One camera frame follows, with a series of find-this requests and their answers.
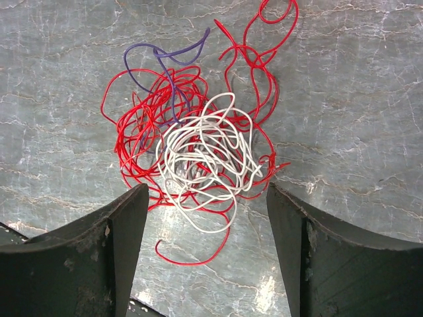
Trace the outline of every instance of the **red wire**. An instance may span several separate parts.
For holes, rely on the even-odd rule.
[[[261,124],[266,121],[274,111],[278,98],[279,98],[279,86],[277,83],[277,80],[273,74],[267,70],[266,66],[267,64],[273,59],[273,57],[276,55],[278,49],[284,44],[284,42],[288,39],[290,34],[292,33],[293,29],[295,28],[295,25],[298,20],[298,14],[299,9],[298,5],[295,2],[295,0],[289,0],[288,7],[285,11],[285,13],[276,20],[267,20],[263,17],[263,10],[267,6],[269,0],[262,0],[261,4],[258,8],[257,14],[250,20],[250,22],[247,24],[247,27],[245,28],[244,34],[243,34],[243,43],[238,44],[236,43],[235,39],[232,37],[232,35],[229,33],[229,31],[222,25],[218,20],[215,20],[216,25],[219,27],[219,29],[228,37],[228,39],[231,42],[231,47],[226,49],[221,56],[219,57],[219,60],[222,59],[228,52],[234,51],[234,56],[230,64],[226,67],[224,72],[225,77],[225,84],[227,86],[227,90],[229,92],[232,91],[231,85],[229,84],[228,74],[231,70],[232,66],[237,61],[237,58],[239,54],[242,56],[242,58],[246,61],[247,65],[250,67],[250,77],[251,77],[251,83],[252,87],[254,89],[254,92],[256,94],[256,107],[255,109],[248,112],[249,116],[253,120],[253,128],[259,130],[260,134],[264,137],[266,142],[269,144],[269,150],[270,154],[262,155],[259,158],[259,164],[266,165],[267,164],[267,173],[259,180],[254,180],[252,183],[252,188],[255,188],[257,186],[262,187],[262,189],[254,196],[252,197],[245,197],[241,194],[239,194],[237,197],[241,197],[244,199],[254,199],[261,195],[264,190],[269,185],[270,178],[277,173],[280,169],[287,166],[289,163],[284,163],[281,165],[276,166],[276,152],[274,150],[273,144],[270,140],[270,138],[267,136],[267,134],[263,131],[261,128]],[[289,32],[286,34],[286,36],[281,40],[281,42],[276,45],[275,47],[263,52],[258,53],[254,48],[247,45],[247,35],[248,32],[252,26],[252,24],[259,18],[262,22],[266,24],[276,24],[284,20],[290,10],[292,5],[295,7],[295,18],[293,21],[293,24],[289,30]],[[248,53],[252,53],[255,58],[252,60],[249,57]],[[264,61],[264,56],[270,54],[270,57]],[[254,70],[259,69],[264,72],[268,79],[269,88],[266,92],[265,98],[260,98],[260,91],[258,89],[258,85],[256,83],[256,79],[254,78]],[[114,76],[109,84],[106,87],[106,90],[104,92],[104,96],[100,105],[100,111],[101,114],[110,122],[112,122],[116,126],[116,132],[117,132],[117,139],[116,144],[114,147],[114,152],[118,155],[119,161],[120,161],[120,168],[121,168],[121,174],[125,181],[125,183],[131,187],[132,181],[136,183],[147,183],[149,184],[149,188],[153,195],[151,195],[150,200],[152,204],[149,206],[149,211],[153,210],[154,208],[158,206],[172,206],[173,204],[169,201],[169,199],[166,197],[165,193],[161,189],[160,185],[156,182],[156,178],[161,179],[161,175],[159,172],[159,165],[164,164],[164,158],[163,155],[160,154],[158,159],[155,159],[150,166],[144,168],[141,167],[138,163],[138,158],[141,155],[144,155],[145,153],[151,153],[154,151],[158,140],[161,140],[161,144],[163,147],[163,134],[164,132],[173,124],[171,121],[171,112],[172,110],[175,111],[177,118],[183,118],[185,116],[199,116],[201,115],[204,105],[208,101],[207,93],[208,93],[208,84],[205,79],[201,78],[200,73],[201,69],[198,66],[188,66],[182,69],[174,70],[174,69],[168,69],[168,72],[171,76],[172,82],[178,87],[175,94],[175,103],[174,105],[170,105],[170,100],[172,97],[172,86],[169,82],[169,78],[166,76],[165,73],[157,73],[155,71],[152,71],[150,69],[132,69],[131,72],[139,72],[139,73],[149,73],[156,77],[154,83],[151,85],[150,91],[152,93],[149,93],[145,98],[140,98],[135,92],[132,93],[132,104],[133,106],[120,118],[118,118],[116,121],[113,120],[110,116],[106,115],[104,112],[104,105],[106,102],[107,94],[114,83],[114,81],[118,78],[120,78],[122,75],[125,75],[128,71],[122,71],[118,73],[116,76]],[[190,110],[188,111],[188,108],[186,106],[185,99],[182,98],[181,91],[185,94],[186,98],[188,99],[190,103]],[[269,103],[271,97],[273,95],[273,101],[270,105],[270,108],[267,110],[267,113],[262,115],[263,108]],[[208,108],[207,114],[216,111],[217,108],[214,104],[211,104]],[[235,111],[232,111],[231,116],[228,116],[228,118],[231,120],[231,122],[237,127],[237,129],[241,132],[246,132],[249,130],[249,121],[246,117],[243,115],[240,115],[236,113]],[[195,142],[197,141],[197,137],[193,137],[189,140],[189,142]],[[242,153],[239,151],[235,151],[234,155],[237,155],[239,158],[242,158]],[[200,173],[200,176],[206,176],[207,174],[210,174],[211,171],[209,168],[202,164],[197,163],[193,165],[188,165],[188,168],[192,168],[195,174]],[[234,181],[226,175],[226,170],[224,168],[221,168],[218,171],[218,176],[225,179],[227,183],[230,186],[235,186]],[[209,190],[219,190],[219,189],[225,189],[222,185],[212,185],[209,186],[206,191]],[[172,197],[174,199],[178,199],[178,195],[173,194]],[[185,192],[181,195],[181,202],[188,203],[191,201],[191,203],[196,204],[199,206],[201,204],[200,201],[198,201],[197,193],[193,191]],[[212,204],[214,207],[217,207],[217,204],[221,203],[221,201],[214,201]],[[233,208],[234,201],[232,201],[229,206],[223,207],[220,205],[221,210],[215,209],[209,209],[206,207],[202,207],[199,210],[205,211],[208,213],[214,213],[221,215],[224,217],[226,223],[229,223],[229,217],[227,216],[227,213]],[[209,263],[212,261],[222,250],[222,248],[225,246],[225,243],[227,242],[227,239],[229,237],[229,228],[226,230],[225,237],[220,245],[220,247],[215,251],[215,253],[207,260],[202,262],[194,262],[194,263],[184,263],[184,262],[177,262],[174,260],[169,259],[168,257],[162,255],[158,249],[161,240],[159,240],[155,246],[155,251],[157,255],[164,259],[165,261],[168,261],[172,264],[176,265],[202,265]]]

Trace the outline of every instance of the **gray marble table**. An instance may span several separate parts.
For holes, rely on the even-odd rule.
[[[126,191],[113,153],[115,130],[99,112],[104,88],[135,42],[167,50],[211,34],[199,59],[210,96],[225,91],[219,53],[229,46],[214,18],[240,40],[258,0],[1,0],[0,221],[28,236],[62,226]],[[271,1],[268,14],[284,10]],[[301,0],[292,38],[269,69],[281,95],[264,124],[279,163],[275,181],[358,226],[423,239],[423,3]],[[269,48],[289,23],[258,24]],[[145,50],[134,67],[157,68]],[[237,100],[254,100],[248,67],[231,74]],[[122,78],[109,111],[123,114],[134,85]],[[254,151],[262,153],[258,140]],[[264,196],[242,201],[228,245],[200,236],[172,208],[149,214],[133,296],[169,316],[289,316]],[[197,219],[212,226],[211,219]]]

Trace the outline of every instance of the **gray surface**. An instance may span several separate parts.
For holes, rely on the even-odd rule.
[[[279,12],[284,4],[273,6]],[[200,60],[211,96],[225,90],[227,61],[217,57],[229,45],[213,18],[240,39],[257,7],[255,0],[2,0],[0,221],[34,236],[122,194],[114,127],[98,107],[123,69],[125,47],[173,50],[212,27]],[[421,241],[422,2],[300,7],[293,37],[270,65],[282,93],[264,127],[278,162],[292,162],[277,183],[351,223]],[[255,26],[252,45],[263,50],[286,31],[274,29]],[[131,55],[132,65],[157,67],[143,53]],[[247,74],[238,62],[237,100],[254,100]],[[133,88],[122,78],[109,112],[122,114]],[[263,146],[257,140],[255,151]],[[200,236],[170,208],[150,213],[133,295],[170,316],[289,316],[266,214],[264,196],[243,201],[215,261],[176,267],[154,254],[158,238],[167,241],[164,252],[189,261],[207,258],[222,236]]]

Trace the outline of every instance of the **tangled wire pile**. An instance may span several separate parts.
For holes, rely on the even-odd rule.
[[[151,44],[134,44],[124,52],[126,70],[117,74],[109,82],[100,106],[102,115],[116,126],[118,134],[114,151],[120,159],[120,170],[125,183],[131,187],[133,181],[146,182],[150,187],[149,210],[159,205],[175,206],[197,230],[203,233],[217,233],[226,230],[225,238],[215,254],[208,260],[195,263],[173,261],[158,251],[156,253],[164,260],[178,265],[201,265],[212,261],[224,247],[229,236],[230,226],[237,214],[237,198],[253,199],[258,197],[268,187],[270,178],[284,163],[276,166],[276,153],[271,140],[261,128],[274,111],[279,88],[275,76],[266,66],[274,58],[278,49],[293,32],[298,20],[299,9],[295,0],[289,0],[285,13],[276,20],[263,17],[263,10],[269,0],[262,0],[257,14],[247,24],[243,34],[242,44],[236,43],[229,31],[218,20],[218,28],[228,37],[231,47],[227,48],[219,60],[233,51],[233,59],[224,72],[225,84],[228,92],[209,99],[207,97],[208,84],[201,78],[201,69],[191,65],[200,56],[205,41],[210,33],[208,28],[203,38],[197,43],[176,52],[166,51]],[[260,19],[266,24],[275,24],[284,20],[295,8],[293,24],[278,45],[263,53],[247,45],[247,35],[252,24]],[[138,47],[151,48],[153,55],[162,68],[158,73],[150,69],[131,69],[127,57],[129,51]],[[180,61],[177,57],[183,53],[197,49],[196,56],[190,61]],[[256,95],[256,106],[249,112],[235,107],[235,94],[229,84],[229,72],[238,57],[241,56],[250,67],[250,79]],[[170,59],[182,69],[166,68],[164,59]],[[261,70],[268,79],[269,88],[265,98],[260,97],[260,91],[254,77],[254,70]],[[142,86],[134,73],[150,74],[156,79],[148,88]],[[106,97],[113,82],[122,75],[128,74],[134,83],[145,93],[140,98],[136,92],[132,93],[133,106],[117,121],[104,113]],[[215,101],[223,96],[231,98],[230,105],[219,109]],[[264,107],[271,101],[270,107]],[[254,160],[252,154],[252,131],[257,130],[268,143],[270,153]],[[151,166],[142,167],[140,157],[155,154]],[[243,192],[261,185],[261,191],[246,197]],[[221,202],[230,201],[228,207],[223,208]],[[233,209],[229,220],[228,212]],[[189,213],[205,211],[221,215],[226,225],[217,230],[200,228],[190,217]]]

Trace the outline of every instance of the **white wire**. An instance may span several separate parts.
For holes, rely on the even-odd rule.
[[[230,96],[231,103],[226,109],[217,110],[210,114],[206,114],[212,102],[222,96]],[[262,177],[260,171],[262,165],[257,164],[251,151],[252,141],[252,120],[250,116],[237,108],[234,108],[235,95],[232,92],[224,92],[211,98],[204,106],[201,116],[189,116],[179,119],[185,124],[178,127],[179,123],[174,123],[168,128],[163,136],[165,144],[162,145],[160,139],[156,146],[156,159],[158,160],[162,151],[164,158],[164,167],[158,164],[159,172],[164,180],[164,192],[167,199],[182,213],[188,222],[198,231],[203,233],[218,233],[228,229],[235,217],[237,216],[237,199],[241,191],[246,192],[251,189],[254,177]],[[238,112],[246,117],[250,123],[249,140],[245,140],[242,133],[237,131],[237,128],[227,119],[230,111]],[[198,136],[199,141],[190,141],[192,137]],[[190,152],[188,147],[193,147],[194,151]],[[242,157],[234,155],[236,150],[241,153]],[[211,173],[206,176],[191,175],[191,169],[196,163],[201,162],[206,165]],[[186,169],[183,176],[177,173],[177,168],[180,163],[185,163],[189,168]],[[229,177],[235,179],[235,186],[230,186],[225,183],[225,178],[217,175],[219,169],[226,169]],[[249,175],[248,182],[245,182],[245,176]],[[168,182],[174,183],[178,187],[178,192],[169,192]],[[223,186],[227,193],[212,195],[205,191],[212,184]],[[186,192],[195,192],[197,194],[207,197],[207,200],[193,208],[182,206],[182,198]],[[234,212],[231,220],[227,225],[217,230],[204,230],[196,225],[192,219],[186,214],[199,210],[213,201],[227,201],[232,199],[234,202]]]

